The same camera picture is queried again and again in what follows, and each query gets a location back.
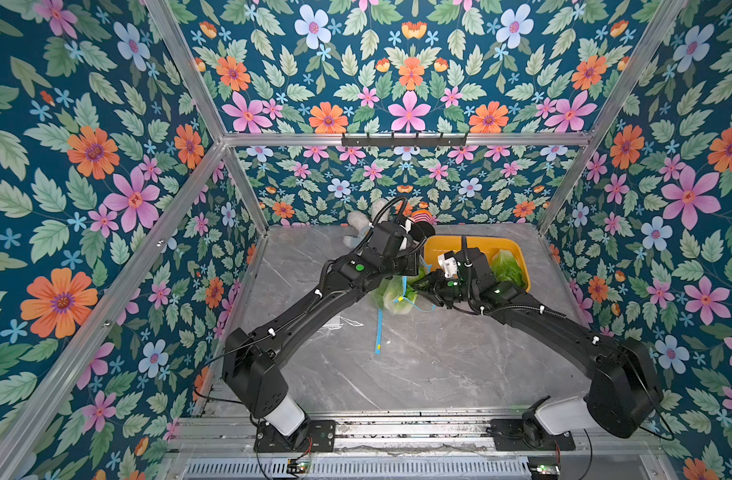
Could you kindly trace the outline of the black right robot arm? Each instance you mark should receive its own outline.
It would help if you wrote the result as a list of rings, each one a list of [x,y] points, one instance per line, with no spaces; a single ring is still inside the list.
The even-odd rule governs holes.
[[[634,338],[599,335],[547,307],[520,285],[497,276],[477,248],[442,255],[442,268],[414,284],[438,307],[487,316],[539,340],[568,359],[590,381],[587,392],[562,399],[545,397],[522,415],[522,436],[537,445],[575,429],[601,428],[631,437],[664,398],[655,362]]]

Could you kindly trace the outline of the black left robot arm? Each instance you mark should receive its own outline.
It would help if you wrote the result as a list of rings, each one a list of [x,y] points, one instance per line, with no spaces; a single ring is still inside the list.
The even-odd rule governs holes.
[[[331,318],[376,290],[385,279],[415,276],[428,222],[382,221],[349,253],[327,261],[315,287],[275,319],[226,340],[222,381],[246,407],[293,444],[308,436],[310,419],[293,399],[282,368]]]

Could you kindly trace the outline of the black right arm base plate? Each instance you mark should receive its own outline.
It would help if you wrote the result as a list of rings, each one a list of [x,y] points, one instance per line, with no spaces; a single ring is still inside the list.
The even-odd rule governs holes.
[[[571,433],[550,434],[536,417],[541,407],[550,396],[543,397],[528,409],[520,418],[492,419],[486,432],[494,440],[498,451],[575,451],[576,444]]]

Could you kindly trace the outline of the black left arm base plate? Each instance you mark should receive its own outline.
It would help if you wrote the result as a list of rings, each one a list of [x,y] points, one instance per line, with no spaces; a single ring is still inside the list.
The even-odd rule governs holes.
[[[305,420],[289,436],[267,421],[257,428],[254,451],[258,453],[330,453],[334,451],[337,423],[334,420]]]

